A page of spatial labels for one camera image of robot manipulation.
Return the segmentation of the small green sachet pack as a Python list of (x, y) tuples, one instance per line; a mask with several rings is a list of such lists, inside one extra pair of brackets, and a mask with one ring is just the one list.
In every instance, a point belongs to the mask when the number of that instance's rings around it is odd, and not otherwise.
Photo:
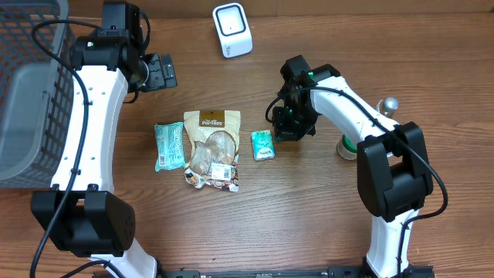
[(273, 159), (275, 150), (270, 130), (253, 131), (251, 133), (253, 157), (255, 161)]

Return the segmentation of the yellow oil glass bottle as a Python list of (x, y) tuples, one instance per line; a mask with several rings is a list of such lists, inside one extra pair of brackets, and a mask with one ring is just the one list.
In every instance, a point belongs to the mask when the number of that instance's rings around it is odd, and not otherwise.
[(388, 118), (392, 118), (398, 108), (399, 101), (394, 97), (387, 97), (377, 104), (377, 111)]

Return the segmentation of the green wet wipes pack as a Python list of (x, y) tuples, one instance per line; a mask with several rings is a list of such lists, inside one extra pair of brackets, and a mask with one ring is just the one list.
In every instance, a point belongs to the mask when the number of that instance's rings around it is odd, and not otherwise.
[(155, 171), (174, 170), (185, 166), (182, 122), (173, 124), (155, 124), (157, 143)]

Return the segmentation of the brown Pantree snack pouch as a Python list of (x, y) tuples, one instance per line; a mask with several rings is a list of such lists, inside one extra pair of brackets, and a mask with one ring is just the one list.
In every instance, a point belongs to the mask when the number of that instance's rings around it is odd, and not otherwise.
[(191, 142), (191, 159), (185, 166), (188, 184), (211, 186), (228, 192), (239, 190), (238, 110), (196, 110), (184, 113), (184, 127)]

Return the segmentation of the green lid round jar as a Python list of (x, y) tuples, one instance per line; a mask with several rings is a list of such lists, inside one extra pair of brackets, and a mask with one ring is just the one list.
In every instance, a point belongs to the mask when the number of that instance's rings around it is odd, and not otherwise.
[(357, 159), (357, 149), (345, 135), (337, 143), (337, 153), (348, 161)]

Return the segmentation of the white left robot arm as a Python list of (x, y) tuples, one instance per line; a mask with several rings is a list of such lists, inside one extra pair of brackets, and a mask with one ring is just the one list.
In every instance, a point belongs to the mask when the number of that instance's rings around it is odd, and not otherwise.
[(34, 275), (47, 242), (87, 258), (114, 277), (163, 277), (158, 259), (135, 237), (135, 212), (114, 194), (113, 150), (124, 99), (130, 91), (156, 90), (161, 61), (145, 52), (149, 38), (82, 36), (66, 67), (73, 105), (62, 158), (50, 189), (34, 192), (31, 211), (45, 233), (32, 261)]

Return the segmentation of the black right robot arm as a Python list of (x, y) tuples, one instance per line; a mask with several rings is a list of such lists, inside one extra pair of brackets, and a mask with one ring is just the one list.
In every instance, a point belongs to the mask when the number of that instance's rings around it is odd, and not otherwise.
[(421, 129), (380, 114), (348, 86), (330, 64), (310, 68), (302, 56), (285, 61), (281, 107), (269, 106), (278, 142), (316, 132), (318, 117), (332, 121), (354, 146), (357, 190), (372, 215), (370, 248), (360, 267), (331, 267), (330, 277), (433, 277), (430, 266), (408, 262), (411, 222), (432, 192)]

